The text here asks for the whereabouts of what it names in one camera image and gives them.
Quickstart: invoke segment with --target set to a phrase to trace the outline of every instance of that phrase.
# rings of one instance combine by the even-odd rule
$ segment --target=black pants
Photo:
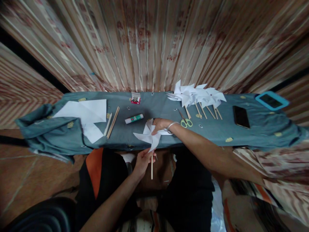
[[[176,170],[163,197],[159,199],[157,212],[167,219],[175,231],[210,231],[214,191],[211,174],[186,147],[173,149],[172,152],[177,158]],[[86,161],[80,170],[80,190],[76,196],[76,231],[128,176],[123,158],[104,149],[95,197],[94,175],[89,173]],[[134,218],[140,211],[136,200],[131,197],[116,226]]]

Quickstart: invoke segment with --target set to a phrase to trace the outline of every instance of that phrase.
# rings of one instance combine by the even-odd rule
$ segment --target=glue stick
[[[142,118],[144,118],[144,116],[142,114],[139,114],[137,116],[126,119],[125,122],[126,122],[126,124],[129,124],[130,122],[134,122],[134,121],[140,120]]]

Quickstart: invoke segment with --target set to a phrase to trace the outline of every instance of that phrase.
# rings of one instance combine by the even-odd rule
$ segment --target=silver bracelet
[[[166,131],[167,131],[169,134],[173,135],[173,133],[172,133],[172,132],[170,132],[170,131],[169,131],[169,129],[170,129],[171,125],[174,125],[174,124],[176,124],[176,123],[180,125],[180,123],[179,123],[179,122],[172,122],[172,123],[171,123],[171,124],[169,124],[169,125],[168,125],[168,127],[166,128]]]

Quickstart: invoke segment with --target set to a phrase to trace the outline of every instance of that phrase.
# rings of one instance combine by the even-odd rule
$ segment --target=hand
[[[167,128],[168,125],[171,124],[172,122],[173,122],[172,120],[156,118],[153,123],[155,125],[155,129],[153,130],[151,135],[155,135],[159,130]]]
[[[148,164],[151,162],[151,155],[153,154],[153,156],[157,156],[154,151],[148,153],[149,150],[150,148],[143,150],[137,154],[136,165],[133,173],[140,180],[144,177]]]

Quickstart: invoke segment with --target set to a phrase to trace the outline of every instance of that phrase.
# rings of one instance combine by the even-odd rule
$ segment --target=small box
[[[132,92],[131,103],[139,105],[141,103],[141,94]]]

